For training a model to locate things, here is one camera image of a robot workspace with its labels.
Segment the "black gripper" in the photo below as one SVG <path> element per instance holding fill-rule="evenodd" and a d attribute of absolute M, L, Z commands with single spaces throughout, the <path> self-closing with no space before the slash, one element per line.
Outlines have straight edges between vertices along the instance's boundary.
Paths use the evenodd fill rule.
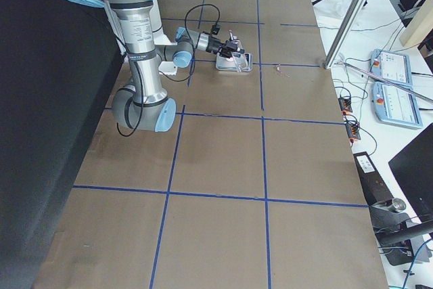
<path fill-rule="evenodd" d="M 208 53 L 219 54 L 225 59 L 233 57 L 231 50 L 237 50 L 237 43 L 229 40 L 222 43 L 219 39 L 210 39 L 206 47 Z"/>

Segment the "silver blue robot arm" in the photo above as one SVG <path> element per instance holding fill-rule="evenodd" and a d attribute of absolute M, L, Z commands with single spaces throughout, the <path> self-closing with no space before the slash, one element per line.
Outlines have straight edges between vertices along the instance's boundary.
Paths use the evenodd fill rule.
<path fill-rule="evenodd" d="M 132 130 L 165 132 L 174 122 L 175 100 L 162 87 L 161 64 L 173 68 L 189 66 L 196 51 L 206 51 L 239 60 L 244 50 L 234 37 L 216 38 L 219 25 L 210 33 L 179 28 L 175 43 L 156 44 L 163 36 L 157 0 L 68 0 L 89 7 L 104 8 L 115 36 L 126 52 L 132 77 L 112 101 L 112 113 L 119 126 Z"/>

